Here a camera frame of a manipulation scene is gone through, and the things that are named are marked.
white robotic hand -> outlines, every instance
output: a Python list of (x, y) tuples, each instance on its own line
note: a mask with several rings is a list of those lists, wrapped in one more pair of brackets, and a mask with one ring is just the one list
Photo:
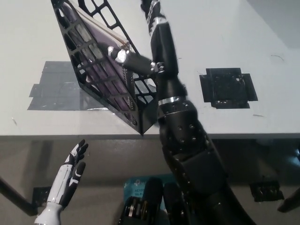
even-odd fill
[(84, 158), (88, 146), (85, 140), (82, 140), (70, 152), (55, 177), (46, 208), (35, 220), (35, 225), (60, 225), (60, 213), (71, 201), (85, 169), (85, 163), (78, 162)]

gray floor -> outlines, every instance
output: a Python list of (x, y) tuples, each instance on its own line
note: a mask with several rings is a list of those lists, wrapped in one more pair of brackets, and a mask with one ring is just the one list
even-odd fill
[[(31, 199), (33, 187), (51, 185), (60, 164), (77, 142), (0, 142), (0, 175)], [(254, 202), (248, 186), (253, 181), (278, 179), (285, 197), (300, 187), (300, 163), (295, 158), (298, 141), (275, 141), (271, 148), (245, 140), (215, 142), (236, 196), (258, 225), (300, 223), (300, 208), (286, 214), (277, 212), (281, 201)], [(126, 179), (169, 173), (158, 140), (88, 143), (87, 167), (73, 200), (62, 213), (63, 225), (116, 224)], [(0, 219), (4, 225), (31, 225), (35, 218), (26, 216), (0, 195)]]

white table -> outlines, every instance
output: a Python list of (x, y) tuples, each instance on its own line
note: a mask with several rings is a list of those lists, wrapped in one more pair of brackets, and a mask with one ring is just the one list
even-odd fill
[[(151, 57), (138, 0), (109, 1), (139, 52)], [(162, 0), (171, 23), (180, 79), (212, 138), (300, 137), (300, 2)], [(110, 111), (28, 111), (46, 61), (69, 61), (50, 0), (2, 1), (0, 138), (136, 139)], [(203, 101), (206, 68), (250, 73), (258, 101), (220, 110)], [(144, 138), (157, 138), (153, 126)]]

table leg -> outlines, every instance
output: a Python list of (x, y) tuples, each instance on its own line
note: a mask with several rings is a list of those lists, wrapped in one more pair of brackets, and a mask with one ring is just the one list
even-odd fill
[(0, 177), (0, 193), (3, 194), (8, 200), (10, 200), (15, 206), (25, 212), (28, 216), (34, 216), (38, 214), (38, 208), (28, 202), (22, 197), (16, 190), (14, 190), (9, 184), (7, 184)]

robotic arm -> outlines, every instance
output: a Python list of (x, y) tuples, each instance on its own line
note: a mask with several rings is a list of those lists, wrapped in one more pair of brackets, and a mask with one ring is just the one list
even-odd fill
[(230, 189), (218, 152), (198, 120), (178, 78), (170, 25), (159, 0), (142, 0), (153, 61), (133, 52), (100, 44), (117, 63), (157, 84), (160, 140), (167, 164), (201, 221), (210, 225), (255, 225)]
[(70, 203), (85, 169), (85, 163), (79, 163), (89, 146), (84, 143), (84, 140), (79, 142), (60, 167), (50, 190), (46, 208), (35, 220), (35, 225), (60, 225), (60, 213)]

